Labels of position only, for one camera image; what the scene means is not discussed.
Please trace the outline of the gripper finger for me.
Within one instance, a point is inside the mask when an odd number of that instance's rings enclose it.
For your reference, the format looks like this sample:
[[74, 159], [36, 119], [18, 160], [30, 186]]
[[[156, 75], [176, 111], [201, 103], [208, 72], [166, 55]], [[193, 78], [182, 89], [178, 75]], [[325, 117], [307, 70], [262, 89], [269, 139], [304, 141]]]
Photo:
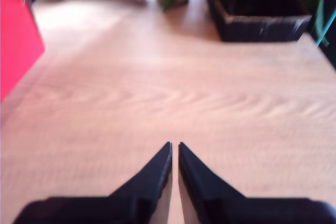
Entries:
[[108, 223], [167, 223], [172, 191], [172, 143], [167, 142], [131, 179], [114, 191]]
[[247, 198], [209, 169], [181, 142], [179, 181], [200, 223], [250, 223]]

